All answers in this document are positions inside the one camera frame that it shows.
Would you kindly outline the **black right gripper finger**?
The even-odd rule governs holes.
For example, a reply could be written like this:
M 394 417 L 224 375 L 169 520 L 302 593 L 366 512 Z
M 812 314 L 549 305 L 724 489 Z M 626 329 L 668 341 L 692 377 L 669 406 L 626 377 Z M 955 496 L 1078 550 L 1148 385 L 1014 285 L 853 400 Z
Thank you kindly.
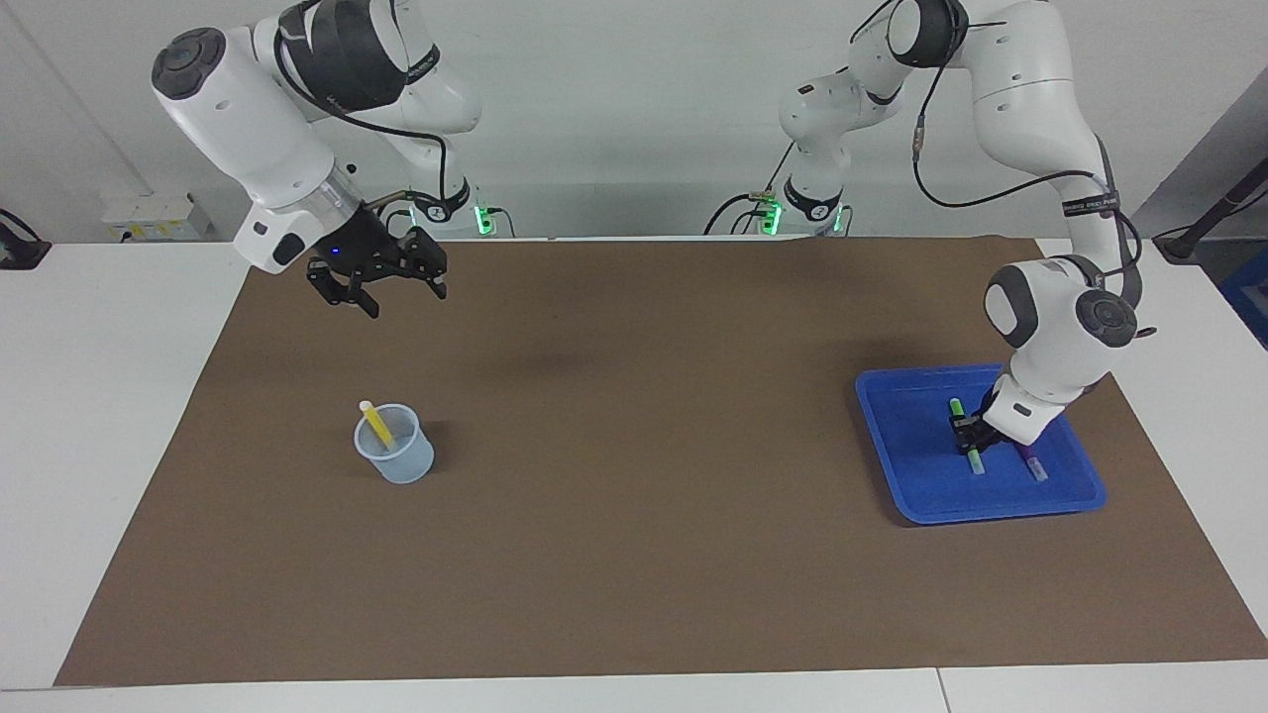
M 361 282 L 353 279 L 345 284 L 339 280 L 326 260 L 308 260 L 307 280 L 327 304 L 355 304 L 370 318 L 380 315 L 379 303 L 361 288 Z
M 403 277 L 425 280 L 437 299 L 448 299 L 448 252 L 425 230 L 407 230 L 398 241 Z

